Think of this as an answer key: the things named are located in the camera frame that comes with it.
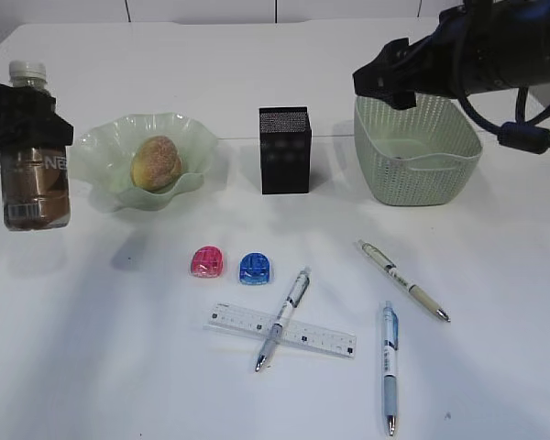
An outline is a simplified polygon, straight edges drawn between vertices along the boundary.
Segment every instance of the blue pen grip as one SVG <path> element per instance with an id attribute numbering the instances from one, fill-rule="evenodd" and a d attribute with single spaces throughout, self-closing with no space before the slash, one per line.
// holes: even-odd
<path id="1" fill-rule="evenodd" d="M 397 416 L 397 380 L 393 376 L 383 378 L 383 404 L 385 415 Z"/>

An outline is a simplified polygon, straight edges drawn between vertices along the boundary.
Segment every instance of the black box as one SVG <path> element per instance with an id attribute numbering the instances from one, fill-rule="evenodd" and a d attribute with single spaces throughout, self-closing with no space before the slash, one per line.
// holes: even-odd
<path id="1" fill-rule="evenodd" d="M 308 193 L 312 129 L 307 107 L 258 110 L 263 194 Z"/>

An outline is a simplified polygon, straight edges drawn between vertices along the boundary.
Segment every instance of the plastic bottle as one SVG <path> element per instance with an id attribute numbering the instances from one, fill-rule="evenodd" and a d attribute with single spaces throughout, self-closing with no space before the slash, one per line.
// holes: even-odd
<path id="1" fill-rule="evenodd" d="M 50 96 L 40 62 L 12 61 L 13 87 L 32 87 Z M 11 231 L 63 227 L 70 220 L 65 146 L 0 148 L 4 223 Z"/>

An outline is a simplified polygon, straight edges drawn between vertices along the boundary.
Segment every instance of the ruler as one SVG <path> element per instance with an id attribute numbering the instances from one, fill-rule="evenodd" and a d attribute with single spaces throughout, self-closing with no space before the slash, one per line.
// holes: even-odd
<path id="1" fill-rule="evenodd" d="M 266 339 L 271 326 L 277 319 L 273 314 L 257 312 L 232 304 L 219 302 L 208 318 L 208 326 L 224 329 L 229 333 L 241 333 Z M 316 325 L 287 320 L 279 344 L 304 350 L 324 353 L 338 358 L 353 359 L 357 348 L 357 337 Z"/>

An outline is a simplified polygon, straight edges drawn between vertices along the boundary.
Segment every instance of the white pen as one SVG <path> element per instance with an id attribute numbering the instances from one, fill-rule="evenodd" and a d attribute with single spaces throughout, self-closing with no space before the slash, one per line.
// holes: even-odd
<path id="1" fill-rule="evenodd" d="M 397 426 L 398 319 L 390 301 L 383 308 L 383 413 L 387 433 L 393 437 Z"/>
<path id="2" fill-rule="evenodd" d="M 401 274 L 397 271 L 397 267 L 393 262 L 387 258 L 380 250 L 372 246 L 369 243 L 365 243 L 363 240 L 358 241 L 358 245 L 363 249 L 363 252 L 367 254 L 373 261 L 375 261 L 381 270 L 387 272 L 404 290 L 406 290 L 413 298 L 420 302 L 431 314 L 437 316 L 443 321 L 450 322 L 450 317 L 445 312 L 445 310 L 430 298 L 420 286 L 408 282 Z"/>
<path id="3" fill-rule="evenodd" d="M 275 347 L 278 343 L 277 341 L 283 334 L 285 325 L 289 323 L 293 310 L 299 305 L 309 284 L 310 268 L 305 268 L 295 279 L 293 287 L 291 287 L 287 298 L 285 298 L 285 302 L 279 310 L 279 313 L 277 313 L 277 319 L 273 323 L 263 347 L 258 352 L 255 371 L 260 371 L 261 367 L 269 362 L 269 359 L 273 356 L 273 352 L 275 351 Z"/>

